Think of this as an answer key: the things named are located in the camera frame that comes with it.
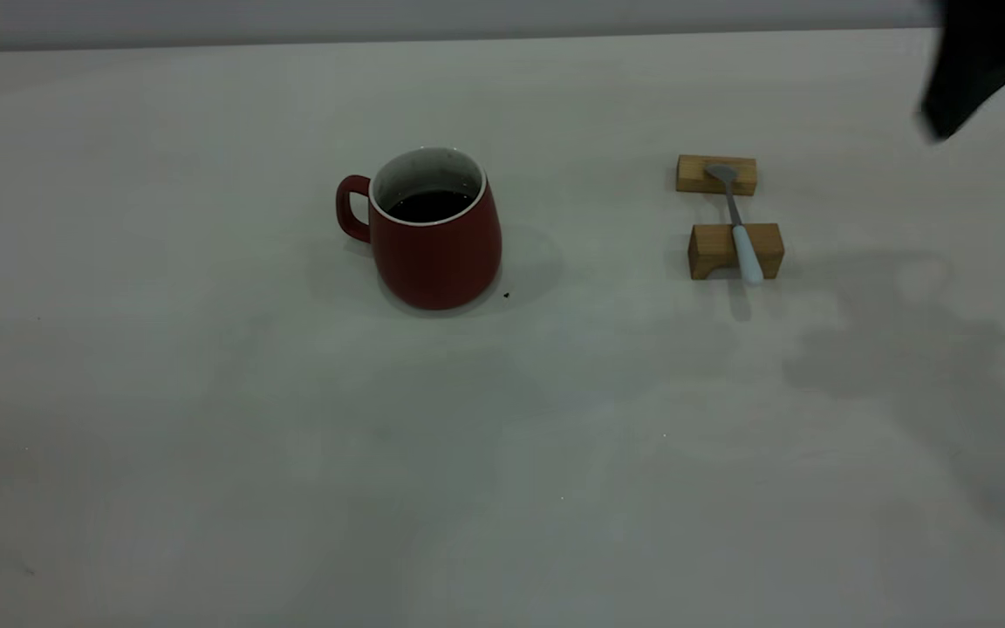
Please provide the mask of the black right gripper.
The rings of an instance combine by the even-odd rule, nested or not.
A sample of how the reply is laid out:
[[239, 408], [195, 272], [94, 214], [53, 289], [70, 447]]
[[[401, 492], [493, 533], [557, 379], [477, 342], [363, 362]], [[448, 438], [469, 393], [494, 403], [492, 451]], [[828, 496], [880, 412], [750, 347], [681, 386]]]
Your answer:
[[919, 119], [933, 142], [953, 138], [1005, 86], [1005, 1], [941, 1], [941, 37]]

